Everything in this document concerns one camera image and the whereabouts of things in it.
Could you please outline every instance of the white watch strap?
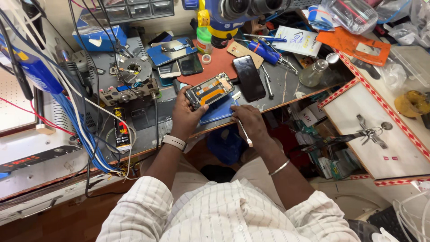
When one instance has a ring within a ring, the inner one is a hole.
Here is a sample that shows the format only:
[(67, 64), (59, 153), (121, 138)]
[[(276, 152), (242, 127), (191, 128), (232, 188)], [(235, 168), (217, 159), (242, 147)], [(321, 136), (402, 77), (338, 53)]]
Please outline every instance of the white watch strap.
[(175, 147), (178, 147), (180, 150), (184, 151), (185, 146), (186, 146), (186, 142), (174, 137), (174, 136), (170, 136), (168, 134), (166, 134), (163, 138), (163, 143), (166, 144), (170, 144), (173, 145)]

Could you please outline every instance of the white cardboard box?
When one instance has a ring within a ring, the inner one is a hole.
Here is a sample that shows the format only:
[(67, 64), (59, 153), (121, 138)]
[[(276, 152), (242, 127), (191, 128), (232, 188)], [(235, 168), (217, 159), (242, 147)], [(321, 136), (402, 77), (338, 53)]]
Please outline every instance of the white cardboard box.
[(313, 113), (313, 115), (315, 115), (315, 117), (318, 120), (323, 119), (323, 118), (325, 118), (327, 116), (326, 113), (323, 110), (321, 110), (321, 109), (318, 108), (318, 103), (317, 102), (312, 103), (307, 108), (310, 109), (310, 111)]
[(317, 105), (318, 103), (313, 103), (304, 108), (299, 114), (300, 120), (302, 120), (307, 127), (310, 127), (327, 116), (326, 113), (319, 109)]

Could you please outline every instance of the silver bangle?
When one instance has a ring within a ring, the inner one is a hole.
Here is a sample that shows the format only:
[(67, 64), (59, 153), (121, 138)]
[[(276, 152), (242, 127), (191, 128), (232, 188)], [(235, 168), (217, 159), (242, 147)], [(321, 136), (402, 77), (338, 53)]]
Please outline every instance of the silver bangle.
[(276, 171), (274, 171), (274, 172), (272, 172), (272, 173), (269, 173), (269, 176), (273, 176), (274, 174), (276, 174), (276, 173), (280, 172), (284, 167), (286, 167), (286, 166), (288, 165), (288, 163), (290, 163), (290, 160), (288, 160), (288, 161), (287, 161), (287, 162), (285, 162), (283, 165), (281, 165), (281, 167), (280, 167), (280, 168), (278, 168), (278, 170), (276, 170)]

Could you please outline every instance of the masking tape roll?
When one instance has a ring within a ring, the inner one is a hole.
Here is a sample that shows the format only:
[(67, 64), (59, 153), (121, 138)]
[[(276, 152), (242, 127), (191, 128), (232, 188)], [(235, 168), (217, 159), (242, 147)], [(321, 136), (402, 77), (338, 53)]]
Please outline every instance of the masking tape roll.
[(203, 56), (202, 56), (202, 63), (203, 64), (205, 64), (205, 65), (207, 65), (207, 64), (209, 64), (211, 62), (211, 56), (210, 55), (208, 55), (208, 54), (204, 54)]

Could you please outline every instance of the black smartphone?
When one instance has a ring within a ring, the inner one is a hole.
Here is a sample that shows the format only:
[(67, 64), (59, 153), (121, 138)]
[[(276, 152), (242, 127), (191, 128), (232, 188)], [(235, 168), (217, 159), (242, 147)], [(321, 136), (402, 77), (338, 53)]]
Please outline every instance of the black smartphone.
[(149, 41), (148, 45), (151, 45), (153, 43), (158, 43), (158, 42), (168, 42), (168, 41), (170, 41), (172, 39), (170, 37), (170, 39), (165, 40), (168, 36), (170, 36), (169, 33), (167, 33), (166, 31), (164, 31), (163, 33), (161, 33), (157, 37), (155, 37), (155, 39)]
[(191, 75), (203, 72), (202, 64), (200, 63), (197, 52), (191, 55), (182, 57), (178, 60), (181, 73), (183, 75)]
[(251, 56), (246, 55), (234, 58), (233, 64), (240, 80), (240, 90), (246, 100), (252, 102), (265, 97), (266, 90)]

